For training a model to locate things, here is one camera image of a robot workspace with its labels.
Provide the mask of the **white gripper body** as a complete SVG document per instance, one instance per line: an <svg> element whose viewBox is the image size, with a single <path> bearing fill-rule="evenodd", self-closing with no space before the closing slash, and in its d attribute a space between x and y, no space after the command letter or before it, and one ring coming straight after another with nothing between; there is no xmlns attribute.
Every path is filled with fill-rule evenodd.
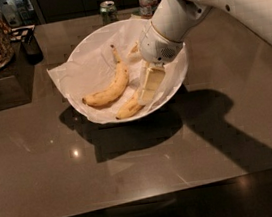
<svg viewBox="0 0 272 217"><path fill-rule="evenodd" d="M178 43L164 38L148 21L140 34L138 47L144 61L162 64L174 61L183 46L182 41Z"/></svg>

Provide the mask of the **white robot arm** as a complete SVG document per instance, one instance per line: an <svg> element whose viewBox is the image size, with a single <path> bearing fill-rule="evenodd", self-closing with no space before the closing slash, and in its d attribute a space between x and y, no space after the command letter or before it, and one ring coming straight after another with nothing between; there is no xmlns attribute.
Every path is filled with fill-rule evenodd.
<svg viewBox="0 0 272 217"><path fill-rule="evenodd" d="M272 0L161 0L139 37L139 51L150 67L161 68L180 53L185 36L217 8L272 45Z"/></svg>

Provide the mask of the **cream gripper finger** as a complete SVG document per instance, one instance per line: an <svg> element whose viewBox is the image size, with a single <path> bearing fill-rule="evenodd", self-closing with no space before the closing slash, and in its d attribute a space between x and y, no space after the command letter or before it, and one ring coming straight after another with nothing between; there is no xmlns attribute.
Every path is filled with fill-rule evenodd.
<svg viewBox="0 0 272 217"><path fill-rule="evenodd" d="M135 43L127 54L127 60L131 63L138 62L141 60L142 55L140 54L138 43Z"/></svg>
<svg viewBox="0 0 272 217"><path fill-rule="evenodd" d="M156 92L165 77L162 64L145 62L141 68L140 86L138 88L138 104L147 105L155 98Z"/></svg>

